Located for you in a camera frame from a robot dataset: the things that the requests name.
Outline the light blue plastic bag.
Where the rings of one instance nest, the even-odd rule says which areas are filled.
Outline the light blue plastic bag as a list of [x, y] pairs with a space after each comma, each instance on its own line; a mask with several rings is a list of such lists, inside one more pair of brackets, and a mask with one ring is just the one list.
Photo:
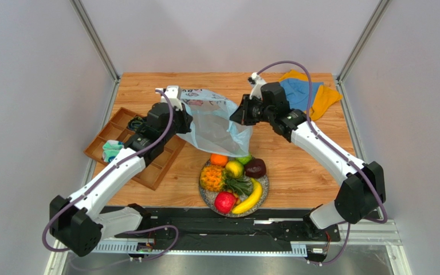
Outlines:
[[207, 89], [183, 89], [180, 98], [192, 116], [191, 131], [178, 136], [195, 148], [229, 157], [249, 154], [253, 127], [230, 121], [238, 105]]

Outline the green apple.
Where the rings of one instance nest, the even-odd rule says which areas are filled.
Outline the green apple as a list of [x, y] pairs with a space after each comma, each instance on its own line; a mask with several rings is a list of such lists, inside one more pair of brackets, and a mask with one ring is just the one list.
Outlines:
[[253, 159], [253, 156], [251, 154], [247, 155], [247, 156], [242, 156], [242, 157], [238, 157], [236, 158], [236, 161], [240, 162], [242, 165], [246, 165], [248, 164], [251, 160]]

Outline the dark purple fruit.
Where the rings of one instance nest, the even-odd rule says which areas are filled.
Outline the dark purple fruit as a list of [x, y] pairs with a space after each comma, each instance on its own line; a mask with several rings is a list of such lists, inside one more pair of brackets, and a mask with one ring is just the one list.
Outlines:
[[244, 165], [245, 175], [251, 178], [261, 178], [267, 174], [265, 162], [254, 158]]

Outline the yellow banana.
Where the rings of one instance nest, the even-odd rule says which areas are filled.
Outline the yellow banana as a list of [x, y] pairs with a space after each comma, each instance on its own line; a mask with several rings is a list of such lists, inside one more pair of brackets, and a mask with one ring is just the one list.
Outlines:
[[256, 204], [261, 200], [263, 187], [262, 184], [254, 178], [250, 178], [252, 183], [252, 193], [240, 204], [233, 207], [232, 214], [235, 215], [247, 215], [247, 212], [254, 209]]

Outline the red apple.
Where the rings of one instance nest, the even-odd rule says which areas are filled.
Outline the red apple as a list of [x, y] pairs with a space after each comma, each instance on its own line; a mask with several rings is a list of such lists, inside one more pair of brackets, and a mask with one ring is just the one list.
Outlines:
[[229, 212], [231, 212], [236, 202], [237, 198], [233, 195], [233, 193], [223, 191], [219, 192], [216, 196], [214, 207], [218, 212], [222, 214], [228, 214]]

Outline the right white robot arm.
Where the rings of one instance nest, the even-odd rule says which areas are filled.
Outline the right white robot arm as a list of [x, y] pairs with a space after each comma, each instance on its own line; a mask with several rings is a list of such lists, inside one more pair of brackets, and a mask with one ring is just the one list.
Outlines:
[[290, 107], [280, 83], [258, 85], [256, 89], [260, 95], [243, 95], [230, 120], [240, 125], [269, 123], [275, 133], [316, 159], [340, 186], [334, 201], [316, 207], [303, 218], [308, 230], [315, 233], [342, 222], [356, 224], [382, 206], [386, 192], [379, 163], [366, 163], [333, 142], [303, 111]]

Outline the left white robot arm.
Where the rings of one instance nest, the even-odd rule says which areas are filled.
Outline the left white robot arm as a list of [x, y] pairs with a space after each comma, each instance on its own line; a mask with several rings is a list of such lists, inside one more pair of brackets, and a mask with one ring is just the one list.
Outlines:
[[88, 184], [49, 204], [49, 223], [43, 232], [79, 257], [91, 253], [103, 239], [139, 228], [146, 211], [137, 204], [102, 213], [108, 201], [135, 175], [145, 170], [176, 134], [189, 133], [193, 120], [182, 102], [156, 103], [118, 155]]

